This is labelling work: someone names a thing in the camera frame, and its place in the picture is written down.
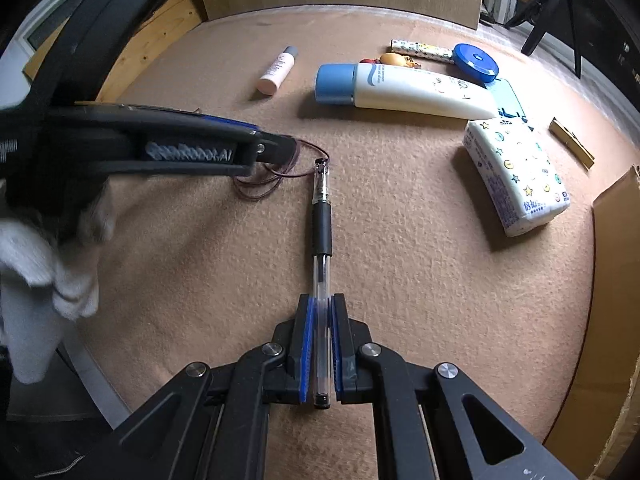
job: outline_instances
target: brown fabric surface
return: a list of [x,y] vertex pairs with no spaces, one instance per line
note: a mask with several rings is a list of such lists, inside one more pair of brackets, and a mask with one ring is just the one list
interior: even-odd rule
[[[315,104],[320,64],[379,55],[392,38],[472,41],[494,56],[539,126],[571,207],[506,238],[462,147],[465,121]],[[300,50],[295,67],[273,98],[259,98],[256,79],[288,44]],[[588,316],[591,202],[640,162],[591,104],[535,60],[423,20],[295,9],[199,26],[121,101],[199,107],[328,149],[332,282],[351,317],[408,361],[457,363],[536,437],[546,435]],[[548,133],[553,116],[594,154],[591,171]],[[309,181],[286,182],[259,203],[238,200],[227,178],[118,178],[113,189],[119,216],[100,266],[100,310],[81,331],[130,407],[190,361],[225,364],[269,340],[310,291]],[[276,406],[271,415],[267,478],[375,477],[368,407]]]

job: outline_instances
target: transparent pen barrel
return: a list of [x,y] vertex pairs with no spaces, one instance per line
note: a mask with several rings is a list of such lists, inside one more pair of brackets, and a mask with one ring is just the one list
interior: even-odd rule
[[331,340],[329,333],[329,261],[326,254],[314,256],[314,297],[316,300],[314,404],[329,407],[331,388]]

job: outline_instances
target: pen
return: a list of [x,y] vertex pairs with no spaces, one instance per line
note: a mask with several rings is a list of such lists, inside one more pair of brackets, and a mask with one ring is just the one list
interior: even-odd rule
[[331,341],[329,336],[329,260],[331,259],[331,201],[329,200],[329,160],[318,158],[314,171],[312,201],[312,251],[314,256],[314,304],[316,333],[314,338],[316,383],[314,406],[327,409],[331,383]]

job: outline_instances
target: blue tape measure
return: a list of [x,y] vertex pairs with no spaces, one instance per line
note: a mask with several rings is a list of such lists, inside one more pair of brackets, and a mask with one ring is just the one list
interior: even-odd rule
[[462,72],[483,83],[493,81],[500,71],[493,57],[468,43],[457,44],[452,59]]

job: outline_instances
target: metal screw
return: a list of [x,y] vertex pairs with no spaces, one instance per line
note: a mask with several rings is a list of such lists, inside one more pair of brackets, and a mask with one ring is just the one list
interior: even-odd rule
[[367,357],[378,357],[380,352],[382,352],[382,348],[375,343],[364,343],[364,345],[360,347],[360,352]]
[[265,355],[276,356],[282,352],[282,345],[278,343],[265,343],[262,345],[262,353]]
[[187,365],[187,375],[189,377],[202,377],[207,371],[207,365],[204,363],[191,363]]
[[451,363],[442,363],[438,366],[438,373],[445,379],[453,379],[458,374],[458,367]]

